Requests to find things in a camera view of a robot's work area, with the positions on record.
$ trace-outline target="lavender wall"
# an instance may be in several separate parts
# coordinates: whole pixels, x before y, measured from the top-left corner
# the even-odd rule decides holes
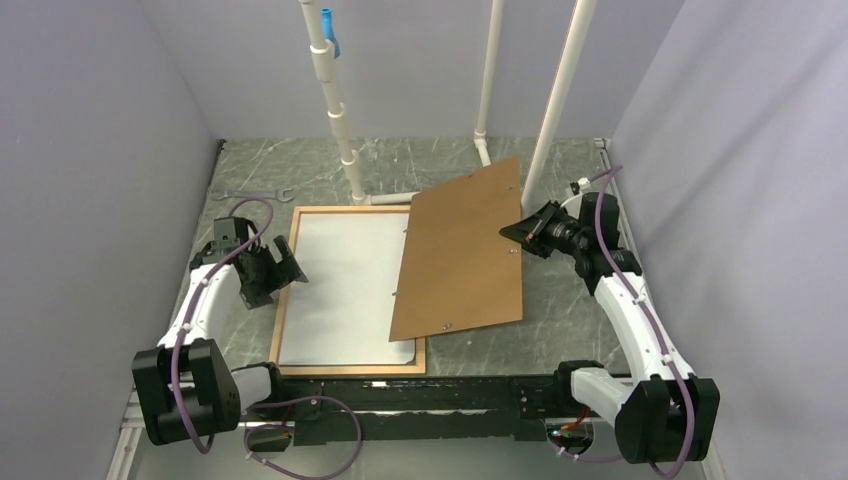
[[[690,1],[612,142],[728,478],[848,478],[848,5]]]
[[[330,136],[297,0],[142,3],[218,136]],[[491,0],[320,3],[353,135],[472,135]],[[505,3],[488,131],[535,136],[574,2]],[[612,134],[682,4],[599,2],[559,136]]]
[[[0,478],[104,478],[214,141],[136,0],[7,0],[0,63]]]

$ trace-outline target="metal tool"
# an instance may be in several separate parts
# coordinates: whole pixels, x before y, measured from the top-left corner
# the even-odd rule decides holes
[[[291,188],[280,188],[278,190],[228,190],[226,188],[216,187],[209,191],[209,197],[212,200],[223,200],[225,198],[266,198],[268,200],[276,200],[280,203],[287,203],[294,200],[294,195],[291,194]]]

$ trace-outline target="pvc pipe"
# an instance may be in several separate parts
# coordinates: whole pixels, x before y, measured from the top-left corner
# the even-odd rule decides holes
[[[309,32],[309,51],[312,52],[312,64],[315,75],[321,82],[324,99],[327,102],[327,116],[330,118],[330,128],[336,143],[339,145],[341,162],[345,177],[350,183],[351,198],[355,205],[362,205],[367,200],[362,190],[359,173],[359,155],[350,145],[350,133],[345,115],[344,104],[339,95],[336,82],[333,57],[335,47],[324,37],[324,25],[321,9],[314,0],[300,0],[303,18],[306,20],[306,30]]]
[[[480,154],[480,163],[484,167],[488,167],[492,164],[492,160],[489,158],[489,146],[486,144],[486,137],[477,138],[477,132],[474,132],[474,137],[474,146],[477,147],[477,153]]]
[[[542,178],[542,170],[548,159],[551,142],[559,126],[562,116],[562,107],[577,69],[577,61],[586,41],[586,33],[592,22],[592,14],[595,13],[597,0],[577,0],[574,12],[571,16],[571,25],[565,37],[565,45],[562,47],[562,57],[559,60],[554,85],[551,88],[551,97],[545,109],[545,118],[542,120],[542,129],[539,131],[539,139],[536,141],[536,150],[533,152],[533,161],[530,163],[530,173],[524,182],[524,193],[521,195],[521,209],[523,212],[532,211],[533,192]]]
[[[480,163],[484,167],[492,164],[486,142],[486,119],[489,117],[492,82],[495,78],[495,63],[498,59],[503,4],[504,0],[492,0],[492,13],[489,17],[489,39],[486,43],[486,63],[483,66],[483,88],[480,91],[480,112],[477,114],[477,128],[474,129],[474,146],[477,147],[477,153],[480,154]]]
[[[412,197],[418,192],[389,193],[386,195],[371,195],[371,205],[396,205],[398,203],[410,203]]]

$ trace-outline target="blue nozzle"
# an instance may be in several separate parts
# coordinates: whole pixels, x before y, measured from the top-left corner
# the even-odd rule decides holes
[[[336,34],[333,33],[333,11],[329,8],[322,8],[321,20],[323,20],[324,25],[324,37],[336,46],[336,53],[333,55],[333,58],[339,58],[339,55],[342,54],[342,49],[339,48],[339,41],[336,40]]]

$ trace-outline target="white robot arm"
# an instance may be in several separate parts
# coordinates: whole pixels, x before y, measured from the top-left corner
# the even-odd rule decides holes
[[[702,460],[718,410],[718,388],[711,379],[695,376],[668,337],[639,262],[618,246],[618,218],[615,197],[606,195],[599,205],[597,193],[578,192],[566,205],[548,202],[500,233],[542,258],[554,250],[573,257],[578,276],[609,317],[627,358],[627,384],[596,361],[562,362],[554,375],[559,397],[588,406],[613,425],[619,450],[630,463],[675,461],[681,451],[687,460]]]
[[[292,281],[308,281],[282,236],[274,239],[282,257],[275,261],[267,246],[245,245],[256,239],[251,230],[256,232],[256,226],[244,218],[215,220],[215,240],[192,260],[189,289],[174,322],[156,348],[138,352],[133,360],[145,428],[155,445],[188,439],[185,416],[196,430],[194,437],[212,435],[235,429],[242,411],[254,403],[280,396],[275,365],[230,371],[216,343],[236,297],[249,309],[270,305],[270,293]],[[181,332],[179,378],[174,378],[168,366]],[[184,412],[174,402],[177,389]]]

